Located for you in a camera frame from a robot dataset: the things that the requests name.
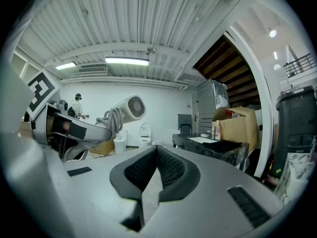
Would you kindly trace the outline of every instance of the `trash bin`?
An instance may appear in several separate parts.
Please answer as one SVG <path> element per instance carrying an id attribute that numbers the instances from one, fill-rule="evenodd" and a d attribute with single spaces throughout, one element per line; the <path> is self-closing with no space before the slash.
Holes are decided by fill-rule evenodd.
<path id="1" fill-rule="evenodd" d="M 287 153 L 309 153 L 317 134 L 317 105 L 312 86 L 292 89 L 277 98 L 278 143 L 271 175 L 280 177 Z"/>

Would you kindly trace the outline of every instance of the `ceiling beam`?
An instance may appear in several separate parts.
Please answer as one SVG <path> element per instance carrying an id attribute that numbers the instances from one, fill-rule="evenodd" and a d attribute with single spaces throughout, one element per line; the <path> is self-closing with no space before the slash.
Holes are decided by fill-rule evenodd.
<path id="1" fill-rule="evenodd" d="M 196 49 L 193 50 L 190 57 L 185 61 L 182 69 L 177 74 L 175 81 L 177 81 L 184 70 L 187 68 L 192 68 L 197 61 L 210 49 L 210 47 L 215 44 L 215 42 L 225 33 L 225 31 L 246 11 L 249 7 L 255 3 L 255 0 L 234 0 L 230 5 L 225 5 L 221 3 L 217 11 L 221 12 L 219 20 L 213 28 L 210 29 L 209 33 L 206 33 L 206 38 Z"/>
<path id="2" fill-rule="evenodd" d="M 61 78 L 61 76 L 59 76 L 57 73 L 56 73 L 56 69 L 49 69 L 45 66 L 43 66 L 43 60 L 41 60 L 40 58 L 38 58 L 36 56 L 36 53 L 32 52 L 32 50 L 24 44 L 24 42 L 20 41 L 18 46 L 16 47 L 15 51 L 23 56 L 23 58 L 25 60 L 27 60 L 29 62 L 30 65 L 32 65 L 33 67 L 35 67 L 36 69 L 46 69 L 48 70 L 49 72 L 51 72 L 52 74 L 54 74 L 55 76 L 57 76 L 58 78 Z"/>
<path id="3" fill-rule="evenodd" d="M 214 60 L 211 64 L 209 64 L 203 71 L 204 74 L 209 73 L 210 71 L 212 71 L 212 69 L 220 64 L 222 61 L 224 61 L 228 56 L 230 56 L 231 54 L 235 53 L 236 50 L 234 49 L 234 47 L 230 47 L 228 50 L 226 50 L 225 52 L 223 52 L 220 56 L 218 56 L 218 58 L 216 60 Z"/>
<path id="4" fill-rule="evenodd" d="M 100 64 L 109 65 L 106 63 L 106 61 L 93 61 L 93 62 L 77 63 L 77 66 L 80 67 L 80 66 L 86 66 L 86 65 L 100 65 Z M 149 67 L 161 68 L 166 70 L 175 70 L 174 68 L 171 68 L 171 67 L 164 67 L 164 66 L 155 65 L 155 64 L 150 64 Z"/>
<path id="5" fill-rule="evenodd" d="M 211 75 L 207 75 L 209 78 L 217 78 L 219 77 L 221 74 L 225 73 L 227 70 L 231 69 L 233 66 L 237 65 L 239 62 L 242 61 L 241 56 L 236 57 L 234 60 L 230 61 L 229 63 L 227 63 L 224 67 L 216 70 L 215 72 L 213 72 Z"/>
<path id="6" fill-rule="evenodd" d="M 231 88 L 233 88 L 233 87 L 235 87 L 237 85 L 241 85 L 241 84 L 243 84 L 243 83 L 245 83 L 247 81 L 250 81 L 252 79 L 254 79 L 252 74 L 249 74 L 247 76 L 239 78 L 236 81 L 233 81 L 233 82 L 227 84 L 227 90 L 229 90 L 229 89 L 231 89 Z"/>
<path id="7" fill-rule="evenodd" d="M 248 91 L 248 90 L 251 90 L 251 89 L 254 89 L 254 88 L 257 88 L 257 84 L 255 82 L 252 82 L 250 84 L 242 86 L 241 88 L 238 88 L 238 89 L 235 89 L 235 90 L 232 90 L 232 91 L 228 91 L 228 95 L 230 97 L 232 95 L 240 94 L 240 93 L 243 93 L 245 91 Z"/>
<path id="8" fill-rule="evenodd" d="M 241 101 L 241 100 L 244 100 L 244 99 L 247 99 L 247 98 L 250 98 L 253 96 L 258 96 L 258 95 L 259 95 L 258 90 L 254 90 L 254 91 L 246 93 L 246 94 L 242 94 L 242 95 L 238 95 L 238 96 L 234 96 L 234 97 L 229 98 L 229 103 Z"/>
<path id="9" fill-rule="evenodd" d="M 118 43 L 103 43 L 103 44 L 96 44 L 96 45 L 90 45 L 87 47 L 78 48 L 75 50 L 71 50 L 68 52 L 65 52 L 58 57 L 60 60 L 69 59 L 76 56 L 86 55 L 86 54 L 92 54 L 92 53 L 98 53 L 98 52 L 112 52 L 112 51 L 142 51 L 147 52 L 148 47 L 154 47 L 157 50 L 157 54 L 162 55 L 168 55 L 180 59 L 187 59 L 190 55 L 190 53 L 168 48 L 161 45 L 151 45 L 146 43 L 135 43 L 135 42 L 118 42 Z M 45 63 L 45 66 L 55 64 L 56 59 L 50 59 Z"/>
<path id="10" fill-rule="evenodd" d="M 221 83 L 226 83 L 228 80 L 231 80 L 232 78 L 239 76 L 240 74 L 242 74 L 243 72 L 246 72 L 248 70 L 249 69 L 246 65 L 242 66 L 241 68 L 238 68 L 237 70 L 235 70 L 235 71 L 231 72 L 230 74 L 224 76 L 223 78 L 219 79 L 219 81 Z"/>
<path id="11" fill-rule="evenodd" d="M 109 82 L 119 82 L 119 83 L 141 83 L 149 85 L 160 85 L 160 86 L 169 86 L 175 88 L 185 88 L 186 84 L 181 84 L 177 82 L 169 82 L 148 78 L 139 78 L 139 77 L 112 77 L 112 76 L 81 76 L 60 80 L 60 84 L 68 83 L 78 83 L 78 82 L 95 82 L 95 81 L 109 81 Z"/>

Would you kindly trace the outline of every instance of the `black mesh grip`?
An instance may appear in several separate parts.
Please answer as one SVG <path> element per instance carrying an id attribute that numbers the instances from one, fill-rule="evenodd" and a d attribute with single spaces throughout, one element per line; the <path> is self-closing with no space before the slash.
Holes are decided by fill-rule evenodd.
<path id="1" fill-rule="evenodd" d="M 156 168 L 163 185 L 159 202 L 185 198 L 200 180 L 199 169 L 193 162 L 163 146 L 153 146 L 115 166 L 110 172 L 110 182 L 121 197 L 141 202 L 142 192 Z"/>
<path id="2" fill-rule="evenodd" d="M 110 172 L 110 182 L 123 198 L 142 200 L 142 192 L 157 168 L 157 147 L 116 165 Z"/>
<path id="3" fill-rule="evenodd" d="M 185 198 L 200 180 L 199 169 L 193 162 L 162 146 L 158 146 L 157 151 L 158 170 L 163 185 L 163 190 L 159 193 L 159 202 Z"/>

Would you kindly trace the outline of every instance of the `brown cardboard box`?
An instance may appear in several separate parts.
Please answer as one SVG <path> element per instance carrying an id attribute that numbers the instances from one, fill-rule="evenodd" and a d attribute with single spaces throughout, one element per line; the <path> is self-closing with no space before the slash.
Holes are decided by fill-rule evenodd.
<path id="1" fill-rule="evenodd" d="M 31 126 L 29 122 L 23 121 L 21 122 L 21 127 L 19 129 L 19 133 L 21 134 L 22 137 L 31 137 Z"/>
<path id="2" fill-rule="evenodd" d="M 115 139 L 115 136 L 112 137 L 109 141 L 102 142 L 99 145 L 99 148 L 90 149 L 90 152 L 102 154 L 102 155 L 109 154 L 114 149 L 114 142 L 113 142 L 114 139 Z"/>
<path id="3" fill-rule="evenodd" d="M 222 140 L 249 143 L 249 153 L 255 149 L 258 142 L 258 124 L 256 113 L 252 109 L 237 107 L 229 110 L 239 113 L 238 118 L 226 119 L 228 108 L 218 108 L 213 115 L 212 125 L 217 125 L 220 120 L 220 136 Z"/>

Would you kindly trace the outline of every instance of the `white container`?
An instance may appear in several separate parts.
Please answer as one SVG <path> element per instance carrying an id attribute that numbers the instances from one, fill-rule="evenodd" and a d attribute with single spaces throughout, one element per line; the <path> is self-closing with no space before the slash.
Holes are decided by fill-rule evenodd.
<path id="1" fill-rule="evenodd" d="M 114 152 L 116 154 L 124 153 L 127 148 L 127 142 L 128 142 L 127 130 L 120 131 L 120 133 L 116 135 L 116 138 L 113 140 L 113 142 L 114 142 Z"/>
<path id="2" fill-rule="evenodd" d="M 214 138 L 216 140 L 220 140 L 221 139 L 221 136 L 220 136 L 220 121 L 219 120 L 217 120 L 217 126 L 216 126 L 216 132 L 215 132 Z"/>

